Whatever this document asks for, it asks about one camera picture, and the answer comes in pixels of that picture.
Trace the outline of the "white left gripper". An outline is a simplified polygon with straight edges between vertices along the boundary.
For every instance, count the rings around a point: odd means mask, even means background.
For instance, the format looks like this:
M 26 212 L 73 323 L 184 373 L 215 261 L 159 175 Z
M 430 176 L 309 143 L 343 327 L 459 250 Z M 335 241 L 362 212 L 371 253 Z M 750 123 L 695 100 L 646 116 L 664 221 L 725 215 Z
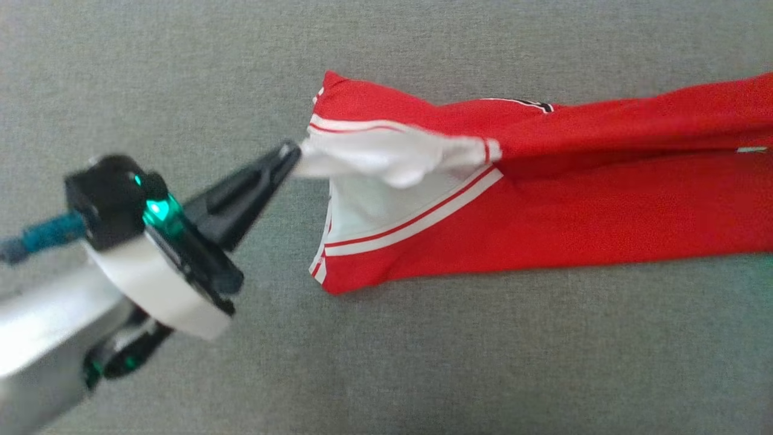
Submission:
M 132 374 L 174 332 L 212 341 L 229 328 L 229 297 L 244 275 L 222 250 L 240 245 L 300 158 L 298 143 L 282 141 L 183 208 L 172 195 L 147 201 L 143 234 L 134 239 L 104 251 L 86 246 L 89 260 L 133 304 L 128 320 L 86 356 L 86 379 Z

